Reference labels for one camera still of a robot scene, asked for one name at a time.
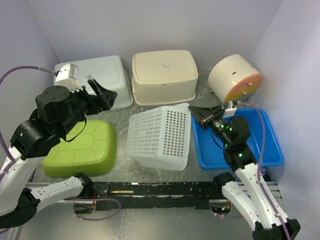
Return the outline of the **green plastic tub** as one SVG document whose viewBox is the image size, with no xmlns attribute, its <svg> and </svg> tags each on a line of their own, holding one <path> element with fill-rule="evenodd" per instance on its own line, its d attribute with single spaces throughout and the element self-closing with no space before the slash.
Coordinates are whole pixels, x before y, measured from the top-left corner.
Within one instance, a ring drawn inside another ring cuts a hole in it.
<svg viewBox="0 0 320 240">
<path fill-rule="evenodd" d="M 106 173 L 112 169 L 117 156 L 116 128 L 105 120 L 79 122 L 53 147 L 42 161 L 43 171 L 54 177 Z"/>
</svg>

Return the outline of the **cream perforated basket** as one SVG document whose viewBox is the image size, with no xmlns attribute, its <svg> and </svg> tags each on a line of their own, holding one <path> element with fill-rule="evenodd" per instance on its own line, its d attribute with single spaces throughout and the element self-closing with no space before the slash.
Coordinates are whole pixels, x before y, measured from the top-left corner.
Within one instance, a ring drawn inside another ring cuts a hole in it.
<svg viewBox="0 0 320 240">
<path fill-rule="evenodd" d="M 132 92 L 138 105 L 191 101 L 197 81 L 196 62 L 188 50 L 141 52 L 132 58 Z"/>
</svg>

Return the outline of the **white translucent plastic bin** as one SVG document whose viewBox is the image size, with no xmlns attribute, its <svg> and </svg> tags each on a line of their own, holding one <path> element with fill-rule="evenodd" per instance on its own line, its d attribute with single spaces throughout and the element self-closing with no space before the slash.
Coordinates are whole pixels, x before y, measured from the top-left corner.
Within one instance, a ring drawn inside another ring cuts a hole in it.
<svg viewBox="0 0 320 240">
<path fill-rule="evenodd" d="M 121 58 L 117 55 L 72 61 L 78 67 L 77 81 L 85 86 L 90 95 L 95 92 L 88 80 L 95 79 L 103 88 L 117 92 L 113 109 L 129 107 L 133 103 L 131 85 L 127 71 L 124 69 Z"/>
</svg>

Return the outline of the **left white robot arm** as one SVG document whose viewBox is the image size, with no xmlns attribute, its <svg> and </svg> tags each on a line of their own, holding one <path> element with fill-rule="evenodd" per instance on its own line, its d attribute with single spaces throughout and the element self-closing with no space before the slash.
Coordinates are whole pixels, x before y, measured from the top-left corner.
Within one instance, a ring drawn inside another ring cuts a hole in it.
<svg viewBox="0 0 320 240">
<path fill-rule="evenodd" d="M 53 85 L 46 88 L 36 99 L 37 108 L 30 118 L 15 130 L 0 171 L 0 228 L 19 227 L 40 210 L 69 198 L 89 199 L 94 184 L 85 173 L 76 173 L 62 182 L 41 188 L 28 188 L 27 182 L 43 157 L 87 116 L 110 110 L 117 93 L 103 88 L 90 79 L 94 90 L 90 95 L 85 88 L 70 90 Z"/>
</svg>

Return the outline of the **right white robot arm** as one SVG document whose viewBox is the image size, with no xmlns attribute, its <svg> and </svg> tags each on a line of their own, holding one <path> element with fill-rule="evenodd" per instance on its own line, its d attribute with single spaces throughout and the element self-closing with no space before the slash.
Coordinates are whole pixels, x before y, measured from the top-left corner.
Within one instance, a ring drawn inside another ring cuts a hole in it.
<svg viewBox="0 0 320 240">
<path fill-rule="evenodd" d="M 211 132 L 223 144 L 223 157 L 227 165 L 241 180 L 244 193 L 229 173 L 216 176 L 212 193 L 218 199 L 227 198 L 241 213 L 252 230 L 255 240 L 294 240 L 301 226 L 291 219 L 278 204 L 261 174 L 261 162 L 256 160 L 247 140 L 250 127 L 243 116 L 224 119 L 225 107 L 197 107 L 188 109 L 197 124 Z"/>
</svg>

